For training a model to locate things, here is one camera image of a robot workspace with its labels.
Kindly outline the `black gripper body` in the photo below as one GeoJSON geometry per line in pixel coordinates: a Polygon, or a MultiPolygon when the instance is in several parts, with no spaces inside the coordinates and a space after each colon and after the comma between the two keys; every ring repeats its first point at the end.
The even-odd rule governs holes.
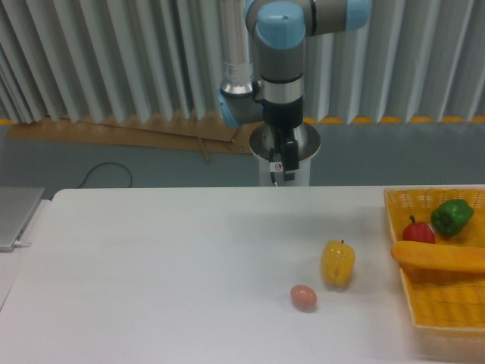
{"type": "Polygon", "coordinates": [[[303,122],[303,97],[290,103],[262,102],[263,121],[282,130],[297,128],[303,122]]]}

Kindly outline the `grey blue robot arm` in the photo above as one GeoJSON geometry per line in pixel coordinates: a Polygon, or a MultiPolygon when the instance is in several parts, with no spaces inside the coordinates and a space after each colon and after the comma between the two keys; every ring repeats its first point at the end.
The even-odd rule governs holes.
{"type": "Polygon", "coordinates": [[[307,187],[321,138],[304,122],[305,41],[362,28],[369,1],[220,1],[226,125],[249,137],[263,187],[307,187]]]}

